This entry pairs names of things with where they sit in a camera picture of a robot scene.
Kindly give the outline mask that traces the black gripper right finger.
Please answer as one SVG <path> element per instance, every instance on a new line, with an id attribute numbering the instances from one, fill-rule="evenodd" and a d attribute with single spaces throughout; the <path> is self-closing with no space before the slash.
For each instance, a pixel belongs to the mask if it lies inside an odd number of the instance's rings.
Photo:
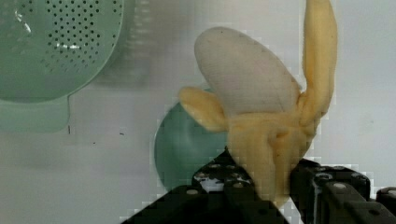
<path id="1" fill-rule="evenodd" d="M 302 159 L 290 175 L 290 197 L 304 224 L 396 224 L 394 187 L 370 198 L 370 179 L 344 166 Z"/>

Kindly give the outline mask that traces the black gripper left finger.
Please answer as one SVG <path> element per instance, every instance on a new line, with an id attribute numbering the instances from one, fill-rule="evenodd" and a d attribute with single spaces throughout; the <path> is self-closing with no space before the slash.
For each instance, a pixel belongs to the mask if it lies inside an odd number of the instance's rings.
<path id="1" fill-rule="evenodd" d="M 247 172 L 225 150 L 192 176 L 121 224 L 289 224 L 258 197 Z"/>

